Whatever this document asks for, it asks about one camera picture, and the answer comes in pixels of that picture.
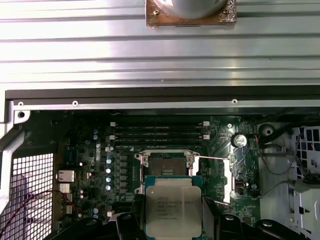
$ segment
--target metal frame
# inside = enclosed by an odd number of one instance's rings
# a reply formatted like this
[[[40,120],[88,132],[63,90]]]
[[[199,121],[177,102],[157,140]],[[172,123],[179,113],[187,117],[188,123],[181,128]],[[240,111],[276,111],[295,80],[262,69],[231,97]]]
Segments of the metal frame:
[[[0,2],[1,91],[320,84],[317,0],[238,0],[230,28],[149,28],[144,4]]]

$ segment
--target cable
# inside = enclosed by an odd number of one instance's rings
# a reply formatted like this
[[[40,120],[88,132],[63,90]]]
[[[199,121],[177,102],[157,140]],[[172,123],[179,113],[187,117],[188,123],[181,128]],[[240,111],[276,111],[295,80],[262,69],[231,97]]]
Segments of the cable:
[[[289,172],[289,170],[291,169],[292,165],[294,164],[294,161],[291,161],[290,166],[284,172],[273,172],[273,171],[271,171],[271,169],[269,168],[269,166],[268,166],[268,164],[267,164],[267,162],[266,162],[266,160],[264,158],[264,155],[263,155],[263,153],[261,151],[261,148],[259,146],[259,139],[258,139],[258,137],[256,135],[254,135],[254,137],[255,137],[256,147],[258,149],[259,156],[261,158],[262,163],[265,165],[266,169],[268,170],[268,172],[273,174],[273,175],[283,175],[283,174],[286,174],[287,172]]]
[[[271,194],[277,187],[279,187],[280,185],[283,185],[283,184],[288,184],[289,186],[291,187],[294,187],[295,185],[293,184],[293,182],[291,181],[280,181],[278,182],[276,185],[274,185],[269,191],[267,191],[264,195],[260,195],[258,198],[263,198],[263,197],[266,197],[268,196],[269,194]]]
[[[282,146],[278,144],[264,144],[260,146],[260,149],[281,149]]]
[[[0,239],[2,238],[2,236],[4,235],[6,229],[11,225],[11,221],[15,218],[15,216],[20,212],[20,210],[27,205],[27,203],[29,201],[31,201],[32,199],[34,199],[35,197],[41,195],[41,194],[45,194],[45,193],[60,193],[62,195],[62,197],[74,208],[76,209],[78,212],[83,213],[82,210],[80,210],[73,202],[71,202],[66,196],[65,194],[63,194],[61,191],[59,190],[46,190],[46,191],[42,191],[39,192],[35,195],[32,195],[31,197],[27,198],[24,203],[12,214],[12,216],[10,217],[10,219],[6,222],[6,224],[4,225],[3,229],[0,232]]]
[[[293,128],[298,128],[298,127],[301,127],[301,126],[312,127],[312,126],[319,126],[319,125],[320,125],[319,120],[317,120],[317,121],[306,121],[306,122],[291,122],[291,123],[283,126],[282,128],[277,129],[272,134],[270,134],[268,136],[265,136],[265,137],[262,137],[259,140],[259,144],[260,145],[264,145],[264,144],[267,144],[269,142],[272,142],[273,140],[277,139],[282,134],[284,134],[285,132],[287,132],[288,130],[293,129]]]

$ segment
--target black cable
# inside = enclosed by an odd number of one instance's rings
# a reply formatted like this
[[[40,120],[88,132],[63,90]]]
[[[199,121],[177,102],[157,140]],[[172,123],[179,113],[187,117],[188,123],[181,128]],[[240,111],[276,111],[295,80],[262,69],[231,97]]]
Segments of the black cable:
[[[260,145],[259,145],[258,137],[257,137],[256,135],[255,135],[255,139],[256,139],[256,147],[257,147],[259,156],[260,156],[260,158],[261,158],[261,161],[262,161],[262,163],[265,165],[265,167],[266,167],[266,169],[268,170],[269,173],[271,173],[271,174],[273,174],[273,175],[283,175],[283,174],[286,174],[287,172],[289,172],[289,170],[291,169],[292,165],[294,164],[294,161],[291,161],[290,166],[289,166],[288,169],[286,169],[285,171],[283,171],[283,172],[273,172],[273,171],[269,168],[269,166],[268,166],[268,164],[267,164],[267,162],[266,162],[266,160],[265,160],[265,157],[264,157],[263,152],[262,152],[262,150],[261,150],[261,148],[260,148]]]
[[[271,194],[274,190],[276,190],[279,186],[283,185],[283,184],[288,184],[288,186],[291,186],[292,188],[295,187],[295,184],[291,181],[280,181],[278,182],[276,185],[274,185],[270,190],[268,190],[265,194],[260,195],[258,198],[263,198],[268,196],[269,194]]]

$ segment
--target ventilation grille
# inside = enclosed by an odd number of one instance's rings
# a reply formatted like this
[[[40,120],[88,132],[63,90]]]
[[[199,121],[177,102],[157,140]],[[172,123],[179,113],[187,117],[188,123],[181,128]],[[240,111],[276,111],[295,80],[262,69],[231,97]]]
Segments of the ventilation grille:
[[[301,127],[299,129],[301,134],[300,144],[296,155],[301,158],[302,164],[312,172],[320,172],[320,132],[319,127]],[[297,178],[301,179],[302,174],[296,168]]]
[[[53,189],[54,155],[43,154],[13,160],[10,202],[1,215],[1,229],[26,199]],[[51,232],[53,194],[30,200],[12,219],[1,240],[42,240]]]
[[[319,126],[308,126],[308,127],[300,127],[293,129],[293,146],[297,144],[298,136],[300,135],[300,143],[298,145],[298,150],[296,155],[301,159],[302,164],[308,171],[312,173],[320,173],[320,127]],[[294,164],[296,174],[294,175],[296,179],[302,179],[302,173]],[[294,219],[296,220],[296,232],[300,232],[300,235],[306,238],[307,240],[318,240],[320,231],[311,232],[307,229],[304,229],[302,223],[300,221],[301,209],[304,211],[302,207],[300,207],[300,199],[299,197],[294,197]]]

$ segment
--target screw hole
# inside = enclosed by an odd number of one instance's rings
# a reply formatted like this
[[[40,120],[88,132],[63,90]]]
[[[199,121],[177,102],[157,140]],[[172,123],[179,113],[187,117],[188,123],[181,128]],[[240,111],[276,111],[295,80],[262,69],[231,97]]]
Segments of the screw hole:
[[[23,119],[25,117],[25,113],[23,111],[20,111],[18,113],[18,118]]]

